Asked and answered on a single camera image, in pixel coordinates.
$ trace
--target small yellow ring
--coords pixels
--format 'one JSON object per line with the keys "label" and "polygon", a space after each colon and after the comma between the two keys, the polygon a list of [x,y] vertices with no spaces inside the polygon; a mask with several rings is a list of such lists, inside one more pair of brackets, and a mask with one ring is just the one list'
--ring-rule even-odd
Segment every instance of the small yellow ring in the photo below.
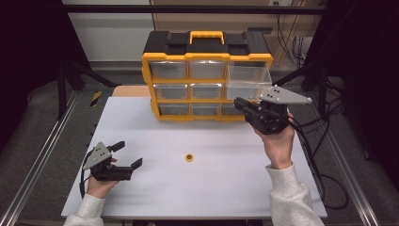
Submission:
{"label": "small yellow ring", "polygon": [[191,154],[191,153],[188,153],[188,154],[185,155],[184,159],[185,159],[186,162],[192,162],[194,160],[194,155]]}

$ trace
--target black horizontal bar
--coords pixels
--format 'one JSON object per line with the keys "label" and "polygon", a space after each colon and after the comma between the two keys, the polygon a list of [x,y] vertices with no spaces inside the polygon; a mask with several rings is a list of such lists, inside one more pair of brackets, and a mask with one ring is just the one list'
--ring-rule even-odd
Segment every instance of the black horizontal bar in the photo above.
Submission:
{"label": "black horizontal bar", "polygon": [[50,10],[65,10],[72,13],[218,13],[218,14],[301,14],[317,15],[341,12],[337,8],[325,7],[253,7],[253,6],[182,6],[182,5],[44,5]]}

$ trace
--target gray sleeve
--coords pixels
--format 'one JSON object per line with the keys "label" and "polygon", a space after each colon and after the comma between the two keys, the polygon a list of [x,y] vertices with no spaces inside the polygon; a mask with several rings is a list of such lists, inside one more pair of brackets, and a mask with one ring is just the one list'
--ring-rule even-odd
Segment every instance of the gray sleeve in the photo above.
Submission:
{"label": "gray sleeve", "polygon": [[69,214],[65,220],[64,226],[103,226],[104,222],[101,218],[103,207],[104,199],[98,199],[86,194],[79,206],[77,213]]}
{"label": "gray sleeve", "polygon": [[297,180],[294,165],[266,169],[273,184],[269,193],[273,225],[324,225],[313,212],[309,188]]}

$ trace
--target table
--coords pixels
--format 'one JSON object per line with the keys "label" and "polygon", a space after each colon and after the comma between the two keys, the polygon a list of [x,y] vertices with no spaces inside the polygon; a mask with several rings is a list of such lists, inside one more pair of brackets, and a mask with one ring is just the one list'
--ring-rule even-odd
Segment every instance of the table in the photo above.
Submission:
{"label": "table", "polygon": [[[131,181],[108,194],[104,218],[123,219],[252,219],[270,218],[269,164],[262,141],[244,121],[158,121],[148,89],[116,88],[107,100],[90,147],[121,140],[114,153],[117,166],[138,158],[143,165]],[[141,97],[126,97],[132,93]],[[194,161],[184,157],[191,153]],[[314,211],[327,216],[311,171],[295,137],[293,161],[299,180],[311,190]],[[76,176],[62,216],[77,211],[81,201]]]}

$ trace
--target sweatshirt cuff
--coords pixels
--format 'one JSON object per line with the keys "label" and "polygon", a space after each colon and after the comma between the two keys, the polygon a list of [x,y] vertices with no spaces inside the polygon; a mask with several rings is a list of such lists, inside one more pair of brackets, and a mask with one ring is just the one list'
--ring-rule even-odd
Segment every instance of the sweatshirt cuff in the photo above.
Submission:
{"label": "sweatshirt cuff", "polygon": [[99,199],[94,196],[85,194],[77,215],[81,218],[100,218],[103,212],[105,199]]}
{"label": "sweatshirt cuff", "polygon": [[281,196],[296,194],[301,189],[295,173],[294,164],[286,169],[272,169],[271,165],[266,166],[267,172],[272,179],[273,190]]}

